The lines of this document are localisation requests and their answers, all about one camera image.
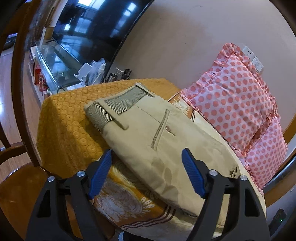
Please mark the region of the beige khaki pants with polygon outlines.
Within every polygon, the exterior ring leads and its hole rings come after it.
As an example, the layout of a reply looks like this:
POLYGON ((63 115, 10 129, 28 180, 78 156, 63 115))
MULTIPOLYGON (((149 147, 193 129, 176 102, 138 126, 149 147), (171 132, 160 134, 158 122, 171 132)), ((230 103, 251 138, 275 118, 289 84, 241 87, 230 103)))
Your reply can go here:
POLYGON ((88 120, 132 173, 161 200, 198 215, 203 201, 182 163, 182 150, 209 169, 235 178, 238 161, 224 144, 193 123, 174 105, 141 83, 114 96, 89 102, 88 120))

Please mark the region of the pink polka dot pillow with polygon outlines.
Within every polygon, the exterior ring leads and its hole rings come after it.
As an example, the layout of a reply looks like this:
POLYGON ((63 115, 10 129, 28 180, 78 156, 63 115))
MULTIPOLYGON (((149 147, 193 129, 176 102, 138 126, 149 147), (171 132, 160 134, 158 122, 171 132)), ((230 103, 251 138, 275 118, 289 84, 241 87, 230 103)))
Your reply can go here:
POLYGON ((273 116, 251 140, 245 154, 245 168, 259 191, 275 175, 287 154, 287 144, 282 134, 279 118, 273 116))
POLYGON ((256 135, 280 120, 276 99, 241 49, 226 43, 212 67, 180 95, 244 157, 256 135))

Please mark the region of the orange floral bed cover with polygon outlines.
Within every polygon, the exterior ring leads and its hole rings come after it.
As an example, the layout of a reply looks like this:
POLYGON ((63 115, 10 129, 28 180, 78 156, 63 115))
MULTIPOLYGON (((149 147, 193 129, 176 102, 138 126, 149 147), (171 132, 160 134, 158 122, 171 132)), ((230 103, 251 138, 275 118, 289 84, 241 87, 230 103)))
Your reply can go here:
MULTIPOLYGON (((240 175, 247 171, 226 141, 176 94, 169 103, 183 112, 216 140, 230 149, 238 161, 240 175)), ((186 240, 198 215, 192 215, 161 200, 143 184, 116 155, 94 206, 124 231, 151 240, 186 240)))

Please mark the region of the orange patterned cloth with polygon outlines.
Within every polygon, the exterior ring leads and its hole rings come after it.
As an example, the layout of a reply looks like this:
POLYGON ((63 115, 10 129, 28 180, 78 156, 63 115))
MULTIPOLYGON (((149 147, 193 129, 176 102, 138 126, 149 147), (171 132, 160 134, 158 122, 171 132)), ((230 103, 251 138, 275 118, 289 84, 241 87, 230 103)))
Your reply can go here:
POLYGON ((92 85, 48 97, 42 105, 37 134, 42 167, 68 178, 98 160, 108 145, 86 118, 84 106, 98 98, 118 94, 136 83, 142 83, 165 100, 179 92, 170 81, 151 78, 92 85))

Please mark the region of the white spray bottle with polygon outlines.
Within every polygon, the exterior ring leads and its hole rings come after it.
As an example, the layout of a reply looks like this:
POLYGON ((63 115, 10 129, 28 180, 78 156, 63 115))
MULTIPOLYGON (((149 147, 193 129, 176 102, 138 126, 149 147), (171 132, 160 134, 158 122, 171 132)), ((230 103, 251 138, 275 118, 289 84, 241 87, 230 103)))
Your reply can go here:
POLYGON ((100 84, 102 78, 104 77, 104 70, 105 70, 106 64, 101 63, 100 66, 95 70, 95 72, 92 74, 92 80, 91 85, 100 84))

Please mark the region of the glass tv stand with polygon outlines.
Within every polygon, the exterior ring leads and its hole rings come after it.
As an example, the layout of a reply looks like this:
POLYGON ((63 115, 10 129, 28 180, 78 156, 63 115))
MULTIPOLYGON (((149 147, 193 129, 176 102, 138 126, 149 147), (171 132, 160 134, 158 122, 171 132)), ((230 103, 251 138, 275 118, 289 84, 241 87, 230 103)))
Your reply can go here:
POLYGON ((36 60, 46 78, 52 94, 67 91, 69 86, 79 84, 76 77, 82 64, 55 40, 35 41, 36 60))

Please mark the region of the black television screen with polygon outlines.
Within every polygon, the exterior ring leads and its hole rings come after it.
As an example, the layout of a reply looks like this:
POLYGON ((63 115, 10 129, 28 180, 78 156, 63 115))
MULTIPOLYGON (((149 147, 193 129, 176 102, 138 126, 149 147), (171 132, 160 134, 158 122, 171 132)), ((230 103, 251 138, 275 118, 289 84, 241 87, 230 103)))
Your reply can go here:
POLYGON ((67 1, 53 39, 81 64, 104 59, 110 69, 127 36, 152 1, 67 1))

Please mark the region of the white wall socket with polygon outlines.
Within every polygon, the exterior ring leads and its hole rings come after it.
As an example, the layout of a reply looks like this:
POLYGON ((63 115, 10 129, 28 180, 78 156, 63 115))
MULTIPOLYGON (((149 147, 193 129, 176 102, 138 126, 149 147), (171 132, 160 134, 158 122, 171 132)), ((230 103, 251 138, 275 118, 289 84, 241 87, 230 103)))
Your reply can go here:
POLYGON ((248 46, 244 46, 242 50, 243 54, 249 58, 253 66, 256 68, 258 73, 261 73, 264 66, 259 61, 259 59, 255 56, 255 54, 251 51, 251 49, 248 46))

